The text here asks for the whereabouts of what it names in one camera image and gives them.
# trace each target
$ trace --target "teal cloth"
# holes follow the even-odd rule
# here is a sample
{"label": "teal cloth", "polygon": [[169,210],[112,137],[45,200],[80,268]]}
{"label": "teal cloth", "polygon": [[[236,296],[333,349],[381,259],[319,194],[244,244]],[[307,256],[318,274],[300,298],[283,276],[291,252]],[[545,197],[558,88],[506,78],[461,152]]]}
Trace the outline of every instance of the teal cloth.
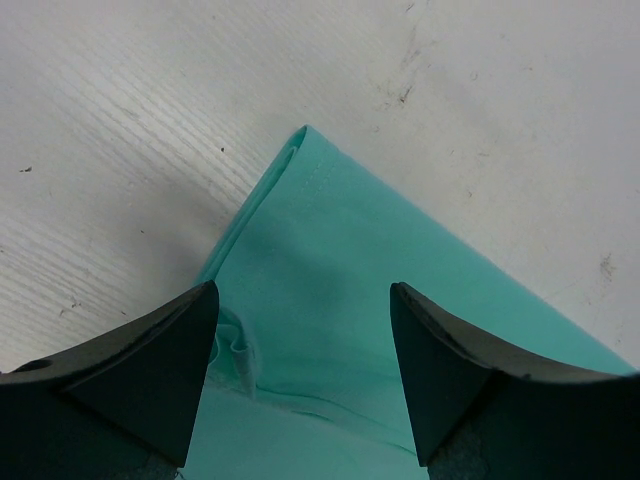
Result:
{"label": "teal cloth", "polygon": [[393,282],[538,354],[631,371],[311,127],[214,249],[198,281],[211,278],[223,308],[188,480],[425,478],[391,333]]}

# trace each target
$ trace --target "black plastic piece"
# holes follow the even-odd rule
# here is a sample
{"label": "black plastic piece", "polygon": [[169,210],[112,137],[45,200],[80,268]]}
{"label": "black plastic piece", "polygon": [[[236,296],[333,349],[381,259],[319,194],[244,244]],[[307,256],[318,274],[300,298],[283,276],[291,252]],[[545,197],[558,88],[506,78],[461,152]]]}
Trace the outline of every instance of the black plastic piece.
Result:
{"label": "black plastic piece", "polygon": [[173,479],[218,319],[213,282],[0,375],[0,478]]}
{"label": "black plastic piece", "polygon": [[528,352],[406,284],[391,287],[391,319],[431,480],[640,478],[640,375]]}

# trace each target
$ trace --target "white surface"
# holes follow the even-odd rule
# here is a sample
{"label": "white surface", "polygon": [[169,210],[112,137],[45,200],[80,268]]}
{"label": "white surface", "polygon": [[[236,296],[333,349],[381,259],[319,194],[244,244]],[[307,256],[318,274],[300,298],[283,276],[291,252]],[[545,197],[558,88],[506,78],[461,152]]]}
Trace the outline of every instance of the white surface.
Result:
{"label": "white surface", "polygon": [[0,0],[0,369],[187,288],[307,122],[640,365],[639,21],[593,0]]}

